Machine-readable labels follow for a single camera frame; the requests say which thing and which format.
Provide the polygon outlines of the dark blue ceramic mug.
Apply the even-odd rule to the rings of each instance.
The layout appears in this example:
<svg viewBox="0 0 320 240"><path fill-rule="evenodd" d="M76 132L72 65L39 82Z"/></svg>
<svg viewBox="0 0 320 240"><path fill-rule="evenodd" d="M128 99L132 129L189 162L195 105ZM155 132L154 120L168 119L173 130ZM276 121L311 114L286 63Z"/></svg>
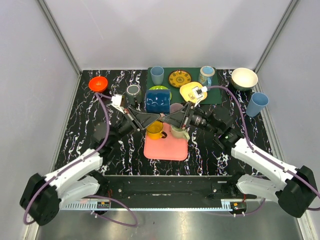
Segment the dark blue ceramic mug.
<svg viewBox="0 0 320 240"><path fill-rule="evenodd" d="M148 90L145 96L145 108L148 113L169 114L171 91L169 89Z"/></svg>

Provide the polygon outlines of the grey ceramic mug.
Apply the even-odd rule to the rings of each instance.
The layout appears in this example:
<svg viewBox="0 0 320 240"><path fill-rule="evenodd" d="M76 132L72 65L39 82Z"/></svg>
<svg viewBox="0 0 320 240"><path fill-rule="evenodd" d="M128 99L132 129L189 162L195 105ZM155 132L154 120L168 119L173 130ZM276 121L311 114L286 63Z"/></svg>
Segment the grey ceramic mug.
<svg viewBox="0 0 320 240"><path fill-rule="evenodd" d="M131 84L126 88L127 100L131 105L140 104L143 101L141 87Z"/></svg>

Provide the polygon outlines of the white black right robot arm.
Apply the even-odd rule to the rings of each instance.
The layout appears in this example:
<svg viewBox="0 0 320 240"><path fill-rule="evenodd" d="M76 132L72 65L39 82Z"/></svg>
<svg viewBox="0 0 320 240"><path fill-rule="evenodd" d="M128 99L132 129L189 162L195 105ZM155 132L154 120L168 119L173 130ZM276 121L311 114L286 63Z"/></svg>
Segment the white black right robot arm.
<svg viewBox="0 0 320 240"><path fill-rule="evenodd" d="M223 152L265 176L236 173L227 185L228 195L232 198L243 194L265 198L277 203L292 217L300 218L317 196L318 189L310 168L297 168L262 151L232 127L234 120L222 106L208 114L188 102L181 110L162 116L160 121L182 130L193 126L212 133L214 142Z"/></svg>

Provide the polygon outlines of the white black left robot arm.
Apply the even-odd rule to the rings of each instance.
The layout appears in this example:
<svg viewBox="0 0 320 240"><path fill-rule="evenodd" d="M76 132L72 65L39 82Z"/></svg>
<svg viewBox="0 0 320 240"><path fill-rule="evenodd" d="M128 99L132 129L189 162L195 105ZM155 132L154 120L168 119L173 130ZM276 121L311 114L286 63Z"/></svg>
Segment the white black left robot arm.
<svg viewBox="0 0 320 240"><path fill-rule="evenodd" d="M157 121L159 113L147 113L132 107L122 109L122 119L115 126L98 123L92 145L75 160L46 175L32 175L19 201L25 210L23 222L44 226L67 204L88 196L103 198L108 193L104 178L96 169L103 165L115 144L135 131L145 130Z"/></svg>

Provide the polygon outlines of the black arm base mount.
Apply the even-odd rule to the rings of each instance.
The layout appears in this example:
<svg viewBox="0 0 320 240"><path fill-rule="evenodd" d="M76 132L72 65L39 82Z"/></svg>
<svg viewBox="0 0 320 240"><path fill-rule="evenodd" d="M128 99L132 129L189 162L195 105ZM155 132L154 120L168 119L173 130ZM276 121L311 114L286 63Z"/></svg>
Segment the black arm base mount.
<svg viewBox="0 0 320 240"><path fill-rule="evenodd" d="M101 181L103 191L116 198L138 195L201 196L213 199L254 199L236 188L233 176L108 175Z"/></svg>

